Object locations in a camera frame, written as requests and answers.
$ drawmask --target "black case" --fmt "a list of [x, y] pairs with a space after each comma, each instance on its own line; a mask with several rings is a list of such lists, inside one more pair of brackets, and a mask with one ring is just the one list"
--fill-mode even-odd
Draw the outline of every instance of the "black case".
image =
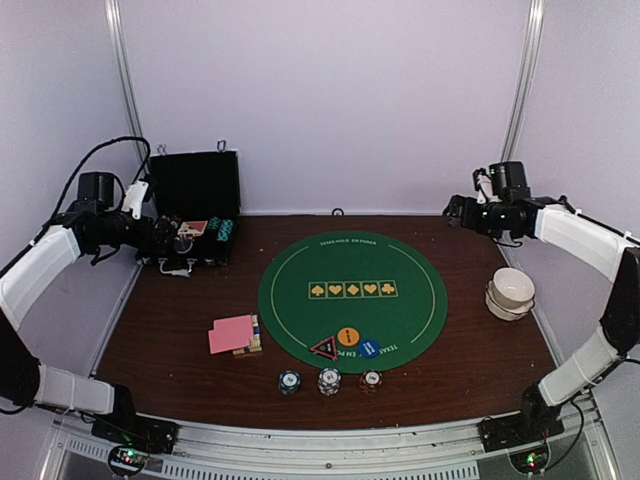
[[235, 151], [196, 152], [159, 155], [149, 159], [158, 215], [177, 216], [182, 221], [233, 220], [226, 242], [217, 240], [217, 232], [206, 230], [194, 240], [193, 247], [179, 254], [170, 246], [164, 255], [139, 250], [136, 258], [144, 264], [166, 259], [170, 264], [226, 265], [238, 231], [240, 213], [240, 177]]

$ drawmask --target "white wall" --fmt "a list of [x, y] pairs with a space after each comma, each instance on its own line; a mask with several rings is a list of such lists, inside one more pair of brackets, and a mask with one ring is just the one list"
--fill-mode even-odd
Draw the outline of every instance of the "white wall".
[[[77, 162], [128, 133], [102, 2], [0, 2], [0, 264], [48, 218]], [[88, 168], [128, 182], [133, 148]], [[75, 196], [75, 188], [69, 196]], [[131, 252], [92, 268], [82, 259], [52, 285], [20, 330], [42, 361], [88, 374], [123, 286]], [[8, 402], [0, 405], [8, 408]], [[35, 478], [51, 415], [0, 416], [0, 478]]]
[[[517, 158], [534, 194], [564, 193], [640, 234], [640, 3], [547, 2], [545, 22]], [[530, 241], [514, 254], [568, 357], [596, 328], [610, 285], [552, 246]], [[622, 366], [594, 391], [623, 478], [637, 479], [640, 369]]]
[[245, 213], [441, 212], [500, 157], [526, 0], [122, 2], [145, 135], [241, 151]]

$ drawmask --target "round green mat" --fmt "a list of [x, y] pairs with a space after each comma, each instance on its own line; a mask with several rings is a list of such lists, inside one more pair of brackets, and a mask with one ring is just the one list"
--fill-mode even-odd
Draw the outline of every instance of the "round green mat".
[[[259, 303], [264, 326], [287, 352], [343, 373], [404, 365], [435, 342], [447, 317], [435, 267], [408, 245], [368, 232], [327, 233], [287, 248], [266, 270]], [[357, 345], [341, 345], [344, 327], [377, 341], [380, 354], [367, 359]], [[311, 352], [332, 335], [336, 362]]]

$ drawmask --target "white bowl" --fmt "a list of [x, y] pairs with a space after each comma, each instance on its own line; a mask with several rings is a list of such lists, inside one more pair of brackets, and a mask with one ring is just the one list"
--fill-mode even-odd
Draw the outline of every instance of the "white bowl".
[[501, 268], [493, 274], [492, 296], [496, 303], [507, 309], [528, 304], [536, 293], [528, 275], [515, 268]]
[[493, 286], [493, 281], [489, 280], [489, 283], [487, 284], [487, 290], [485, 292], [484, 301], [487, 304], [487, 308], [489, 309], [489, 311], [501, 320], [505, 320], [507, 322], [519, 320], [527, 313], [529, 313], [529, 310], [533, 308], [533, 300], [529, 300], [529, 302], [515, 309], [503, 308], [496, 302], [496, 299], [493, 296], [494, 292], [495, 289]]

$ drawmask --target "robotic arm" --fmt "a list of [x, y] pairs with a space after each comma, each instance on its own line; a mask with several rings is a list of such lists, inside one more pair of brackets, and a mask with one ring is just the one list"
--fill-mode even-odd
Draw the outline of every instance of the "robotic arm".
[[[21, 407], [38, 405], [93, 414], [92, 432], [142, 451], [169, 453], [177, 426], [140, 417], [131, 393], [121, 385], [75, 375], [42, 364], [18, 335], [26, 314], [53, 280], [82, 255], [92, 265], [117, 253], [121, 245], [163, 253], [176, 236], [164, 218], [154, 221], [141, 213], [149, 184], [136, 181], [112, 210], [114, 180], [110, 173], [79, 177], [78, 197], [67, 212], [47, 222], [46, 233], [23, 250], [0, 278], [0, 396]], [[101, 256], [101, 248], [112, 252]]]
[[[528, 236], [556, 245], [602, 273], [613, 289], [595, 333], [564, 364], [528, 388], [512, 433], [537, 440], [557, 422], [560, 407], [595, 386], [640, 342], [640, 242], [582, 215], [566, 198], [531, 197], [524, 167], [504, 162], [474, 172], [478, 198], [454, 195], [444, 214], [450, 224], [494, 240]], [[480, 426], [487, 450], [504, 448], [504, 428]]]

